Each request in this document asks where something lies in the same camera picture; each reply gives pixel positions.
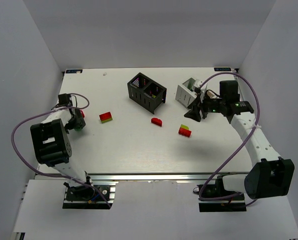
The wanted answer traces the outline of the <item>red lego with lime top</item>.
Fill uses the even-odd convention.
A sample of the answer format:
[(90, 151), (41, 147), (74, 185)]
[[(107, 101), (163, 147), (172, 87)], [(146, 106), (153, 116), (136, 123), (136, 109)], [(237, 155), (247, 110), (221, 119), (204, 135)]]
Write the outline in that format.
[(186, 126), (186, 125), (184, 125), (184, 124), (181, 124), (181, 125), (180, 125), (180, 128), (179, 128), (179, 130), (178, 130), (178, 134), (179, 134), (179, 135), (182, 135), (182, 136), (184, 136), (184, 137), (189, 138), (189, 137), (191, 136), (191, 134), (192, 134), (192, 131), (189, 129), (188, 126)]

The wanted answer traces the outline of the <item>red rounded lego brick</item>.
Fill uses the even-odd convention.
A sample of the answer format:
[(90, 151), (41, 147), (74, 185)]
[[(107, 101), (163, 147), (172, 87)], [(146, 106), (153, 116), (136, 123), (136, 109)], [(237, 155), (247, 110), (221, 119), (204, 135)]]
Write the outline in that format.
[(163, 125), (162, 120), (159, 119), (159, 118), (156, 118), (156, 117), (153, 117), (153, 118), (151, 119), (151, 123), (152, 123), (152, 124), (155, 124), (155, 125), (157, 125), (157, 126), (159, 126), (159, 127), (162, 127), (162, 125)]

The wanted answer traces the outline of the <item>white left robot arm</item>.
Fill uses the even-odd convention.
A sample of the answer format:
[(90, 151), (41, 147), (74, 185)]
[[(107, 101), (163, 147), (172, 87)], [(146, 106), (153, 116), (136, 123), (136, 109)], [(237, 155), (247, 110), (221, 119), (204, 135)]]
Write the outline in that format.
[(67, 187), (82, 188), (91, 185), (90, 177), (81, 169), (75, 160), (71, 160), (72, 146), (68, 137), (69, 131), (80, 131), (86, 126), (85, 115), (73, 103), (72, 93), (58, 95), (58, 103), (47, 118), (30, 127), (35, 157), (39, 164), (57, 170), (67, 176)]

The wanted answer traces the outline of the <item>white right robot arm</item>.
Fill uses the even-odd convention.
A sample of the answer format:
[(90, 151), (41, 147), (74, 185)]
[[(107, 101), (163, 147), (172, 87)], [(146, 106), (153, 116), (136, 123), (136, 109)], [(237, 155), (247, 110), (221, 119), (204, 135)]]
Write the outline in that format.
[(247, 194), (251, 199), (285, 196), (289, 192), (295, 165), (291, 159), (282, 158), (267, 140), (257, 116), (248, 101), (241, 101), (235, 80), (219, 83), (219, 94), (208, 95), (208, 89), (194, 87), (196, 99), (188, 106), (184, 116), (200, 122), (208, 114), (220, 113), (236, 130), (247, 150), (252, 169), (248, 174), (219, 175), (212, 189), (204, 184), (199, 189), (203, 201), (230, 199)]

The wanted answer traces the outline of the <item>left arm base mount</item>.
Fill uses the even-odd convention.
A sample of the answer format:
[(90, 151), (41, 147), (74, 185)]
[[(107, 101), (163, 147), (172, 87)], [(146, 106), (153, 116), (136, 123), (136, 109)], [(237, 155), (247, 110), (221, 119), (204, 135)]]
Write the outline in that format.
[(70, 210), (110, 210), (116, 193), (116, 183), (95, 184), (108, 203), (106, 203), (100, 194), (93, 189), (86, 192), (86, 196), (78, 196), (68, 188), (65, 182), (65, 194), (63, 198), (62, 208)]

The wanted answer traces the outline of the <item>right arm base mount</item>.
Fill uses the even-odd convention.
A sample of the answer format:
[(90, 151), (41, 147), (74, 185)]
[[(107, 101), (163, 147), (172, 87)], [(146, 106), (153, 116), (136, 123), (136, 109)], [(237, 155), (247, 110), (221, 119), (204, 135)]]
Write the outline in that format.
[(207, 200), (198, 201), (200, 213), (246, 212), (246, 202), (243, 194), (235, 195), (227, 191), (223, 185), (223, 175), (211, 180), (203, 190), (201, 197)]

